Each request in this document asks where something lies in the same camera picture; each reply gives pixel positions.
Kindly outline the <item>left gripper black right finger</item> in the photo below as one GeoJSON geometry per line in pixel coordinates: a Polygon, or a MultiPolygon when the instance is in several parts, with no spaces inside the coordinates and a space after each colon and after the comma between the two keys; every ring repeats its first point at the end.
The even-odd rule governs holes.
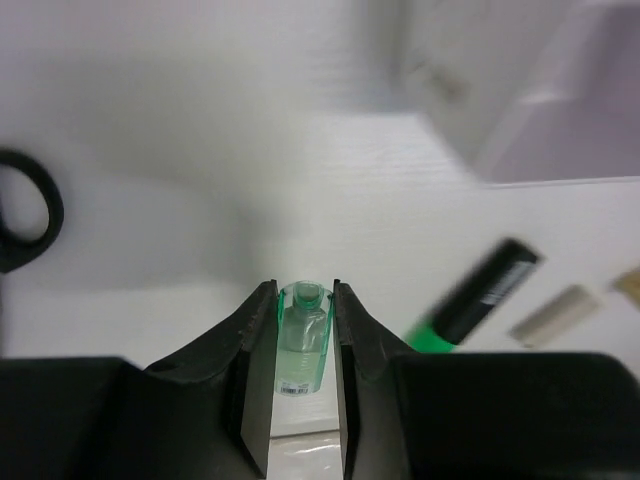
{"type": "Polygon", "coordinates": [[[635,479],[639,383],[600,353],[411,349],[334,285],[347,479],[635,479]]]}

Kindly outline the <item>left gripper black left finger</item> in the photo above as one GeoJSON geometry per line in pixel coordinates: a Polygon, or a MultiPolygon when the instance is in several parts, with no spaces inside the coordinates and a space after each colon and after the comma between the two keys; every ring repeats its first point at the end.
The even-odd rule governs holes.
{"type": "Polygon", "coordinates": [[[262,479],[278,290],[146,368],[116,357],[1,364],[5,479],[262,479]]]}

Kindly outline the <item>green black highlighter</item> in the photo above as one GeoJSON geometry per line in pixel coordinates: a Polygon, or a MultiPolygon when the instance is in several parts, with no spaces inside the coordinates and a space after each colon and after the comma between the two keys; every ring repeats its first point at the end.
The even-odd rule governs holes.
{"type": "Polygon", "coordinates": [[[404,341],[420,353],[449,353],[536,269],[542,256],[505,238],[409,330],[404,341]]]}

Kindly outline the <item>green correction tape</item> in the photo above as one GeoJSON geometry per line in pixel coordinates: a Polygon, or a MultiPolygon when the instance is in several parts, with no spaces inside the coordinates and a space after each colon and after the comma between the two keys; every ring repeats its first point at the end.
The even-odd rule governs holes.
{"type": "Polygon", "coordinates": [[[320,390],[333,318],[333,293],[303,280],[281,289],[274,390],[289,397],[320,390]]]}

